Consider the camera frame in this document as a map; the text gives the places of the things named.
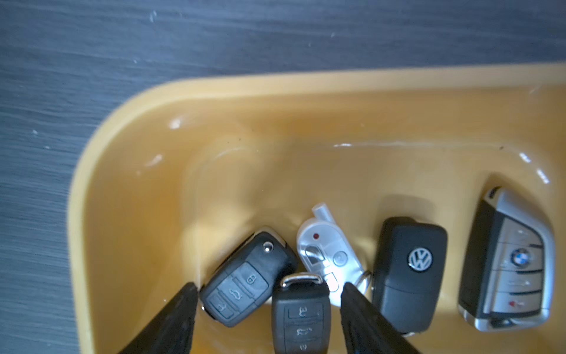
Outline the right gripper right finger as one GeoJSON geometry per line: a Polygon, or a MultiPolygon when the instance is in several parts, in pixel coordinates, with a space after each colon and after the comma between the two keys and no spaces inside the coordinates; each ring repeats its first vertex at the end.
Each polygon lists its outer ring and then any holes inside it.
{"type": "Polygon", "coordinates": [[[348,353],[419,353],[352,283],[343,286],[340,316],[348,353]]]}

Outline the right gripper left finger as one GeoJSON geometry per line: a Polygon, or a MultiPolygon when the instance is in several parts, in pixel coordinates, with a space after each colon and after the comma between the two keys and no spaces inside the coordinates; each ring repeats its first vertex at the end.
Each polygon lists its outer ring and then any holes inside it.
{"type": "Polygon", "coordinates": [[[198,288],[187,283],[120,353],[190,353],[198,288]]]}

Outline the black car key top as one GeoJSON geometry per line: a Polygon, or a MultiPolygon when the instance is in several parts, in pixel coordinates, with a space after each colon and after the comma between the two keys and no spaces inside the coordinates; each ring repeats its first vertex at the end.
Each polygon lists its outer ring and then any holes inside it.
{"type": "Polygon", "coordinates": [[[217,322],[234,327],[266,303],[280,280],[298,267],[288,243],[263,227],[241,243],[200,289],[202,307],[217,322]]]}

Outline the white silver car key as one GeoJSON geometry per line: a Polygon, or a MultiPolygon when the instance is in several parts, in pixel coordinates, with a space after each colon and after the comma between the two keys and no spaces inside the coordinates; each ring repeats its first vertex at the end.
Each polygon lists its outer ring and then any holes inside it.
{"type": "Polygon", "coordinates": [[[364,294],[370,286],[371,273],[359,261],[328,206],[319,203],[312,213],[313,217],[299,227],[296,249],[306,270],[327,283],[330,303],[339,308],[344,285],[352,283],[364,294]]]}

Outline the yellow plastic storage box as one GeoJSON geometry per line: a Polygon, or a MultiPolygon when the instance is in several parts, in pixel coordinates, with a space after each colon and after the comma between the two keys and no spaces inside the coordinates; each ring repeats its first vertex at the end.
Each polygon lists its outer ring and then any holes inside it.
{"type": "Polygon", "coordinates": [[[177,81],[122,105],[88,143],[68,203],[82,353],[117,353],[250,234],[291,246],[324,202],[365,267],[382,222],[447,230],[423,353],[565,351],[565,65],[478,66],[177,81]],[[557,245],[547,323],[482,333],[458,313],[475,209],[503,186],[557,245]]]}

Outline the silver black BMW key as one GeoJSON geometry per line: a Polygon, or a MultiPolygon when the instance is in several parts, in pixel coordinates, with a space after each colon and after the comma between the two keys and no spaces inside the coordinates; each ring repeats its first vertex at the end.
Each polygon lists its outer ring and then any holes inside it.
{"type": "Polygon", "coordinates": [[[551,314],[556,246],[542,210],[494,187],[481,199],[470,232],[458,311],[481,332],[523,330],[551,314]]]}

